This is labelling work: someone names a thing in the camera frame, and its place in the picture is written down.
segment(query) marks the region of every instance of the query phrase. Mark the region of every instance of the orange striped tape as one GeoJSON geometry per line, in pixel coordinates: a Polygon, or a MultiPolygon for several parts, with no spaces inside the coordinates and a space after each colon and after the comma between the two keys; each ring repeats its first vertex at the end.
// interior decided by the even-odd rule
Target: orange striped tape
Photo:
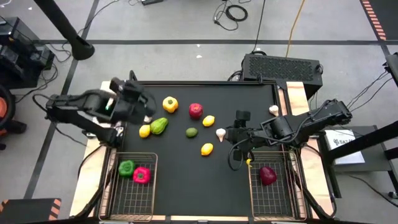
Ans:
{"type": "Polygon", "coordinates": [[[0,203],[0,212],[2,212],[2,210],[4,209],[4,206],[6,206],[7,202],[8,202],[8,199],[4,200],[4,201],[2,201],[2,203],[0,203]]]}
{"type": "Polygon", "coordinates": [[[61,200],[55,199],[54,203],[53,203],[53,205],[51,207],[49,221],[58,219],[58,215],[60,213],[60,209],[61,209],[61,200]]]}
{"type": "Polygon", "coordinates": [[[377,16],[373,11],[370,2],[367,0],[362,0],[362,4],[365,7],[366,13],[368,14],[369,18],[371,18],[373,27],[375,28],[377,35],[381,40],[386,40],[386,33],[384,33],[384,29],[381,27],[380,22],[377,19],[377,16]]]}

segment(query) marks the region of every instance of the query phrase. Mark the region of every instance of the gray floor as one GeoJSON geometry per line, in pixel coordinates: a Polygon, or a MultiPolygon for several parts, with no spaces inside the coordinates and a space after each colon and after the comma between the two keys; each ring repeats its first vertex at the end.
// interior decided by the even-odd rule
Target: gray floor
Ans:
{"type": "MultiPolygon", "coordinates": [[[[84,27],[93,0],[56,1],[76,29],[84,27]]],[[[110,0],[100,0],[97,10],[110,0]]],[[[130,6],[120,0],[103,10],[94,19],[88,39],[91,40],[253,40],[256,37],[261,1],[244,5],[249,12],[247,21],[239,23],[235,32],[227,32],[214,25],[212,17],[219,1],[167,0],[151,6],[130,6]]],[[[267,1],[261,27],[262,40],[287,40],[299,0],[267,1]]],[[[0,8],[2,16],[19,16],[41,39],[60,40],[60,33],[51,25],[32,0],[14,0],[0,8]]],[[[230,21],[221,21],[234,26],[230,21]]],[[[307,0],[294,33],[294,40],[376,40],[359,0],[307,0]]],[[[286,45],[258,45],[269,55],[284,56],[286,45]]],[[[165,44],[165,45],[95,45],[92,58],[78,62],[71,94],[98,88],[103,80],[127,78],[133,69],[140,80],[226,80],[239,69],[242,57],[252,50],[252,44],[165,44]]],[[[388,46],[390,52],[398,46],[388,46]]],[[[357,95],[383,72],[384,54],[377,45],[293,45],[290,57],[321,61],[325,72],[323,87],[318,92],[318,105],[325,99],[337,98],[345,102],[357,95]]],[[[60,93],[72,60],[56,63],[57,80],[41,93],[60,93]]],[[[382,84],[377,83],[363,99],[366,101],[382,84]]],[[[16,90],[24,93],[27,90],[16,90]]],[[[354,112],[352,125],[383,127],[396,120],[398,90],[389,82],[363,108],[354,112]]],[[[17,105],[16,118],[29,125],[22,136],[2,139],[7,150],[0,152],[0,199],[23,198],[33,168],[39,156],[49,122],[44,113],[34,106],[31,97],[17,105]]],[[[80,130],[60,125],[61,130],[85,141],[80,130]]],[[[396,146],[389,141],[387,147],[396,146]]],[[[61,217],[68,217],[76,186],[76,173],[83,158],[79,146],[55,133],[33,198],[60,197],[61,217]]],[[[392,190],[386,173],[361,174],[381,192],[392,190]]],[[[385,202],[362,182],[338,176],[343,194],[338,199],[337,217],[342,220],[373,223],[396,223],[396,208],[385,202]]]]}

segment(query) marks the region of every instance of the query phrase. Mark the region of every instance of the garlic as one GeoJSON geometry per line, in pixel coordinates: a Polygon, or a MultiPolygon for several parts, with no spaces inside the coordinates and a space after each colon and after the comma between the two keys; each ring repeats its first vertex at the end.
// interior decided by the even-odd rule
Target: garlic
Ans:
{"type": "Polygon", "coordinates": [[[150,123],[151,121],[152,121],[152,117],[145,116],[145,118],[144,118],[145,123],[150,123]]]}
{"type": "Polygon", "coordinates": [[[216,130],[216,135],[218,136],[218,139],[220,140],[220,142],[223,142],[225,134],[226,134],[225,129],[220,128],[220,129],[216,130]]]}
{"type": "Polygon", "coordinates": [[[279,116],[279,108],[277,105],[272,105],[269,107],[269,112],[275,116],[279,116]]]}

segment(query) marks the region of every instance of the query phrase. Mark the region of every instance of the black equipment box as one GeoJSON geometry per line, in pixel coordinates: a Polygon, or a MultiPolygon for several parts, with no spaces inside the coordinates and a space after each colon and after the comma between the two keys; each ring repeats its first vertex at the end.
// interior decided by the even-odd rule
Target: black equipment box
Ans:
{"type": "Polygon", "coordinates": [[[54,54],[18,18],[0,19],[0,83],[6,88],[33,88],[54,54]]]}
{"type": "Polygon", "coordinates": [[[243,61],[241,80],[276,81],[286,89],[286,82],[303,82],[307,99],[311,98],[322,87],[322,66],[318,60],[273,57],[246,54],[243,61]]]}

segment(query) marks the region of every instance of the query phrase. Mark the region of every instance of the yellow lemon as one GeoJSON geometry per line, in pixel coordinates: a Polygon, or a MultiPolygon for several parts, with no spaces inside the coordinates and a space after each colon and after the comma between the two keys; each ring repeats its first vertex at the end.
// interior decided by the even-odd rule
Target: yellow lemon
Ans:
{"type": "Polygon", "coordinates": [[[212,152],[212,150],[213,150],[213,144],[212,144],[212,143],[206,143],[206,144],[204,144],[204,145],[201,147],[200,153],[201,153],[203,156],[208,156],[208,155],[210,155],[210,153],[212,152]]]}

